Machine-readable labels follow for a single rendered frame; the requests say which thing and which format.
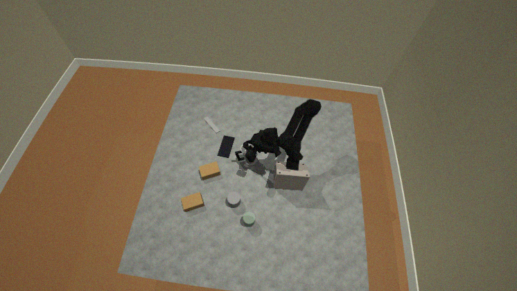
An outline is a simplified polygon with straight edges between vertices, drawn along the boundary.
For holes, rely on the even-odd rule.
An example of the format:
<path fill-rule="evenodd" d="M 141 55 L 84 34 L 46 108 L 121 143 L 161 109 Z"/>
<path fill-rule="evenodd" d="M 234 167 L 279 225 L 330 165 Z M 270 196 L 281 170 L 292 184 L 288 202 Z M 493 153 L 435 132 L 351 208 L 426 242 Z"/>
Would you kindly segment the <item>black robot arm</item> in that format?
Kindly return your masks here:
<path fill-rule="evenodd" d="M 274 153 L 275 157 L 278 157 L 281 154 L 279 147 L 283 148 L 288 155 L 286 162 L 287 169 L 299 170 L 299 160 L 302 160 L 304 157 L 300 153 L 301 141 L 308 129 L 312 117 L 321 110 L 321 107 L 322 106 L 319 101 L 311 99 L 307 100 L 305 103 L 302 103 L 300 106 L 295 108 L 295 113 L 293 114 L 285 132 L 283 132 L 279 137 L 277 134 L 277 128 L 266 128 L 264 129 L 265 139 L 259 133 L 256 133 L 251 138 L 252 145 L 256 148 L 261 148 L 263 142 L 266 141 L 265 151 Z"/>

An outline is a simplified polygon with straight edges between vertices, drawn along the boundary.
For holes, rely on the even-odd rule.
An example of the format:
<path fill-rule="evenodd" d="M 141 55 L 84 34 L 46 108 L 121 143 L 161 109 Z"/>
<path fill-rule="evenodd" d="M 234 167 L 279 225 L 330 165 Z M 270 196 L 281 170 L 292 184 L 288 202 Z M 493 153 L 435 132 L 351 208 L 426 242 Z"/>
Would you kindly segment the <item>brown rectangular block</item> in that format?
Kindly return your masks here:
<path fill-rule="evenodd" d="M 199 169 L 203 181 L 220 175 L 220 171 L 216 161 L 204 166 L 200 166 Z"/>
<path fill-rule="evenodd" d="M 202 195 L 200 192 L 183 197 L 183 198 L 181 198 L 181 201 L 182 201 L 183 210 L 185 212 L 204 206 L 204 202 L 202 200 Z"/>

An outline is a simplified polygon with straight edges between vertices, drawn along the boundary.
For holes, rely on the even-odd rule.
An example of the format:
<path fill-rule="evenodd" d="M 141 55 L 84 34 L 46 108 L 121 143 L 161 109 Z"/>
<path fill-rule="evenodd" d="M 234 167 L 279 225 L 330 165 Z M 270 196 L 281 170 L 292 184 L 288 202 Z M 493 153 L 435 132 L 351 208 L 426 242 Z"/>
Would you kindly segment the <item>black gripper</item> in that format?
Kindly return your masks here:
<path fill-rule="evenodd" d="M 259 134 L 265 139 L 265 135 L 264 135 L 264 131 L 263 130 L 260 130 Z M 246 142 L 248 142 L 249 144 L 252 144 L 251 140 L 246 141 Z M 245 156 L 247 157 L 249 162 L 253 162 L 255 160 L 257 151 L 259 153 L 265 152 L 265 154 L 267 154 L 267 152 L 265 151 L 266 143 L 267 142 L 264 141 L 262 146 L 261 146 L 261 148 L 252 147 L 251 145 L 250 146 L 246 146 L 246 145 L 243 146 L 247 150 L 247 153 L 245 154 Z"/>

